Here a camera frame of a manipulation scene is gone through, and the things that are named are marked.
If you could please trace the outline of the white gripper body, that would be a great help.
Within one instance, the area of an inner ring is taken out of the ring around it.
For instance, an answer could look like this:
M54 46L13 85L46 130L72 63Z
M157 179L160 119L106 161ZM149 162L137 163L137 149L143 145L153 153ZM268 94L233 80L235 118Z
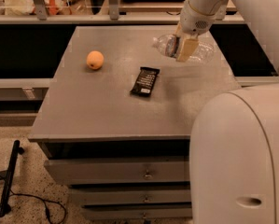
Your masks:
M206 14L193 7L186 1L180 13L180 27L188 35L202 35L206 33L216 19L216 14Z

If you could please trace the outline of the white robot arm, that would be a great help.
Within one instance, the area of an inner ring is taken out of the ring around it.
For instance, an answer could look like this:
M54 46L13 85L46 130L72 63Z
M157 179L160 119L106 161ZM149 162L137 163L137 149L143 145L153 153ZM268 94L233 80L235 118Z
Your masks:
M228 1L279 76L279 0L187 0L181 32L207 32ZM279 224L279 82L204 106L190 135L189 175L194 224Z

